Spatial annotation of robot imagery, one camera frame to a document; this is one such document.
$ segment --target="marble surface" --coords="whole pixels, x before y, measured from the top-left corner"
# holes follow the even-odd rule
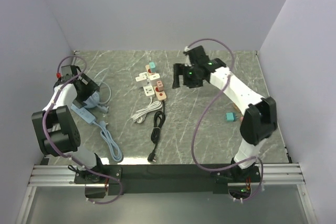
[[[207,52],[211,59],[220,58],[230,63],[226,51]],[[263,96],[268,95],[263,74],[257,55],[254,51],[238,51],[234,74],[254,91]],[[218,93],[218,89],[208,83],[201,88],[189,89],[181,86],[172,89],[173,64],[183,63],[185,56],[181,51],[82,51],[88,62],[87,75],[93,78],[103,68],[109,68],[105,82],[112,89],[112,99],[109,102],[109,113],[103,114],[98,109],[91,112],[98,121],[109,123],[108,130],[113,139],[122,149],[123,164],[146,164],[154,144],[150,140],[153,129],[153,115],[149,114],[142,124],[134,123],[131,115],[149,104],[143,92],[135,86],[135,77],[145,72],[145,65],[154,61],[157,72],[161,75],[165,92],[166,121],[164,123],[160,143],[156,152],[157,164],[191,164],[191,139],[195,124],[206,105]],[[108,95],[108,90],[102,86],[102,99]],[[226,122],[225,113],[235,112],[232,102],[225,96],[210,108],[201,124],[196,144],[195,154],[200,163],[228,163],[236,154],[241,142],[239,133],[240,122]],[[102,157],[104,163],[113,164],[109,148],[100,137],[100,130],[94,125],[88,125],[73,113],[78,126],[81,142],[89,150]],[[277,130],[264,144],[260,157],[266,163],[287,163],[286,149]],[[49,164],[64,165],[71,161],[52,157]]]

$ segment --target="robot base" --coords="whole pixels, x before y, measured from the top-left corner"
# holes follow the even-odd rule
[[[221,168],[230,164],[208,164],[208,168]],[[104,173],[120,179],[124,194],[141,193],[191,193],[212,191],[214,194],[228,194],[228,183],[245,183],[249,177],[251,183],[260,182],[259,168],[251,166],[242,173],[233,170],[209,173],[196,165],[104,165]],[[75,184],[105,184],[101,178],[92,183],[80,175]],[[117,195],[118,183],[108,181],[106,187],[86,187],[87,198],[103,198],[105,195]]]

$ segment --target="white power cord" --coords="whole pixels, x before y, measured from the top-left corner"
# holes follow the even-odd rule
[[[98,72],[98,74],[96,74],[96,76],[93,78],[93,80],[96,81],[96,78],[98,77],[98,75],[100,75],[101,73],[103,73],[104,71],[106,71],[108,69],[109,68],[104,68],[103,70],[101,70],[100,72]],[[99,86],[101,86],[102,84],[105,84],[105,86],[108,87],[108,89],[109,89],[109,97],[108,97],[108,99],[106,101],[104,101],[104,102],[99,102],[99,104],[107,104],[111,100],[111,97],[112,97],[111,87],[106,82],[104,82],[105,77],[106,77],[107,74],[108,74],[108,72],[105,73],[105,75],[103,76],[103,78],[100,81],[96,82]]]
[[[148,113],[159,110],[160,108],[162,108],[162,102],[153,102],[153,98],[151,97],[151,102],[149,103],[149,105],[142,110],[136,111],[136,113],[131,116],[131,119],[134,122],[143,123]]]

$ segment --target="cyan cube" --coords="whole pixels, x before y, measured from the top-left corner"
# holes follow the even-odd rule
[[[226,113],[226,121],[227,122],[235,122],[237,120],[236,114],[234,112]]]
[[[155,63],[149,62],[149,68],[151,69],[151,73],[155,73],[156,72]]]

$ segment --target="power strip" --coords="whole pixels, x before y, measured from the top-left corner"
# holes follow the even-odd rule
[[[85,108],[78,108],[74,104],[71,105],[71,109],[79,115],[84,121],[86,121],[88,124],[92,124],[96,117],[92,115],[87,109]]]

